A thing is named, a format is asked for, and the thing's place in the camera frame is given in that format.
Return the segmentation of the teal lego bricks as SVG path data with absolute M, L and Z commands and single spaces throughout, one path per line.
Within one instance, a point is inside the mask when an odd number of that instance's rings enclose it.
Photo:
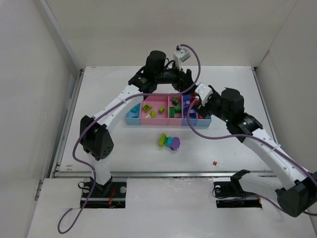
M 138 110 L 139 110 L 139 106 L 136 105 L 136 106 L 134 106 L 134 107 L 131 109 L 131 112 L 132 112 L 132 113 L 137 113 Z

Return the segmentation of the purple lego brick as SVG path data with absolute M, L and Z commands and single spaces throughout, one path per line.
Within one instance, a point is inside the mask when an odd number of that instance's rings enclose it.
M 183 117 L 187 118 L 187 114 L 189 113 L 189 118 L 191 119 L 195 119 L 196 116 L 196 112 L 190 108 L 190 100 L 185 100 L 183 102 Z

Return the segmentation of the metal table rail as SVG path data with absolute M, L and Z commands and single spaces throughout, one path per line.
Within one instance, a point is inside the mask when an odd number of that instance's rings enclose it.
M 111 172 L 114 178 L 220 178 L 236 172 Z M 87 178 L 92 172 L 52 172 L 50 178 Z

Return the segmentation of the lime curved lego piece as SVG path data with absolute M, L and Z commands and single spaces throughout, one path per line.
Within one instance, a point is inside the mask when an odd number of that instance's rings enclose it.
M 151 111 L 150 115 L 151 115 L 152 118 L 155 118 L 156 117 L 156 112 L 155 111 Z

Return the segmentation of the lime square lego brick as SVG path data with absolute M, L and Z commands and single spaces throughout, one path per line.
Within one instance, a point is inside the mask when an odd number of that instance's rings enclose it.
M 163 114 L 164 111 L 165 111 L 165 107 L 164 107 L 164 106 L 159 107 L 158 113 L 159 113 L 160 115 Z

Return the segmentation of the lime tall lego brick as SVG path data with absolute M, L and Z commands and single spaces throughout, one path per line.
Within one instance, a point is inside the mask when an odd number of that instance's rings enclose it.
M 165 145 L 165 139 L 166 139 L 166 134 L 165 133 L 162 133 L 161 134 L 161 137 L 160 137 L 160 139 L 159 139 L 159 141 L 158 141 L 158 146 L 159 147 L 163 147 L 164 145 Z

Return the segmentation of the dark green lego piece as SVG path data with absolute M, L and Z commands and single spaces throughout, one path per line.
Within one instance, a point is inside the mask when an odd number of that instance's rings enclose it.
M 179 104 L 179 100 L 177 98 L 173 98 L 172 103 L 177 106 Z

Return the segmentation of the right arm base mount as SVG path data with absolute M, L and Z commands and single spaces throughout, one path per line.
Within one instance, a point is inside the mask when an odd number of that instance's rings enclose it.
M 212 195 L 216 199 L 217 208 L 262 208 L 261 200 L 252 192 L 244 191 L 240 179 L 250 171 L 240 170 L 227 179 L 215 179 Z

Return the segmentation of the light blue bin left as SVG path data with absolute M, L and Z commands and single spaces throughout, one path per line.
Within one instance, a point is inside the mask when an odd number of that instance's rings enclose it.
M 141 125 L 140 121 L 140 105 L 135 105 L 127 114 L 125 117 L 126 123 L 128 125 Z

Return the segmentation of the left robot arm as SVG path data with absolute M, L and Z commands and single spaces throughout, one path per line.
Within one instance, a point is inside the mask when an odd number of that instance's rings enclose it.
M 170 84 L 176 95 L 191 92 L 194 82 L 192 73 L 182 69 L 182 63 L 190 58 L 190 52 L 180 45 L 173 53 L 172 67 L 165 63 L 166 55 L 161 51 L 152 51 L 143 66 L 129 81 L 123 91 L 103 110 L 92 117 L 84 116 L 80 121 L 80 144 L 92 157 L 94 166 L 91 177 L 91 190 L 106 195 L 111 188 L 112 176 L 107 157 L 114 143 L 111 132 L 121 117 L 135 105 L 149 96 L 167 97 L 167 93 L 156 93 L 159 84 Z

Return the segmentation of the red lego cluster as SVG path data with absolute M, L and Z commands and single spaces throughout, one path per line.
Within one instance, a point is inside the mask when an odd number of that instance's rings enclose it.
M 190 94 L 190 96 L 191 96 L 190 104 L 193 104 L 192 105 L 192 110 L 196 111 L 198 109 L 199 105 L 201 104 L 201 99 L 195 93 Z

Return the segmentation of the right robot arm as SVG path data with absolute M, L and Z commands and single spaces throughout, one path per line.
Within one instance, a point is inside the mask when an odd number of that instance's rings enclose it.
M 236 89 L 218 93 L 200 83 L 195 89 L 194 110 L 201 116 L 214 115 L 226 123 L 228 138 L 235 137 L 274 172 L 281 185 L 275 189 L 280 208 L 298 217 L 317 201 L 317 175 L 291 159 L 267 134 L 263 125 L 244 111 L 244 98 Z

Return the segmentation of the green lego row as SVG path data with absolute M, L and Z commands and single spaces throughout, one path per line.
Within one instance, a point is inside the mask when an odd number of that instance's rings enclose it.
M 180 106 L 169 107 L 169 118 L 181 118 L 182 108 Z

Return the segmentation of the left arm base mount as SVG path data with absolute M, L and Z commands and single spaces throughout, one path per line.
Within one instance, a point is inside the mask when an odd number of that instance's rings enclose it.
M 84 208 L 125 208 L 126 186 L 127 182 L 125 181 L 115 181 L 111 184 L 110 190 L 106 195 L 103 195 L 95 188 Z M 82 190 L 80 199 L 80 206 L 82 207 L 89 195 L 90 188 L 92 187 L 92 182 L 79 182 L 78 187 Z

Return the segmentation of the lavender flower lego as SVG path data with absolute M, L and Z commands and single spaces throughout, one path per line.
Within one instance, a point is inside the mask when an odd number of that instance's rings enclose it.
M 171 150 L 176 151 L 180 147 L 180 139 L 178 137 L 174 137 L 172 143 L 170 145 Z

